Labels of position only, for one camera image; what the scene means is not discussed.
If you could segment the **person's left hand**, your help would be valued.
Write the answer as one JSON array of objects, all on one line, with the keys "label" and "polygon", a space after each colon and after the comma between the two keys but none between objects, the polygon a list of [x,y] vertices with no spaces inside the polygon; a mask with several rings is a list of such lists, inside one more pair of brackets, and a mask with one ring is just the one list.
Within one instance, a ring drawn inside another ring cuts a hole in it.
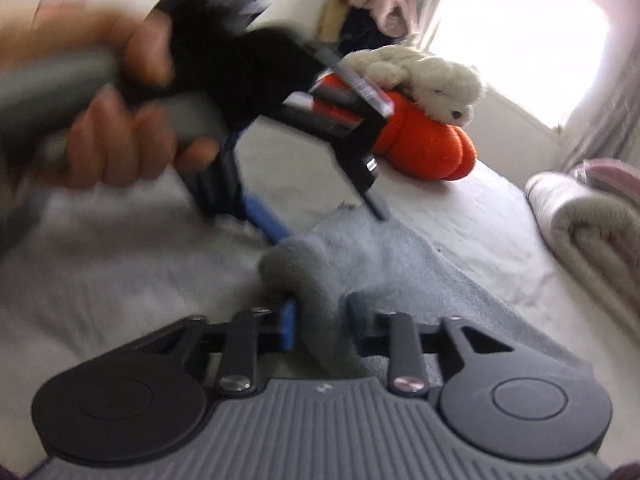
[{"label": "person's left hand", "polygon": [[[141,16],[112,6],[81,9],[60,4],[6,19],[1,26],[1,66],[8,70],[53,53],[105,46],[122,55],[130,75],[165,87],[174,76],[170,33],[171,22],[164,14]],[[156,179],[169,166],[202,170],[214,160],[218,146],[212,139],[198,139],[179,148],[158,107],[130,113],[116,90],[106,86],[74,121],[66,136],[66,153],[66,168],[33,171],[32,180],[76,190],[97,184],[126,188]]]}]

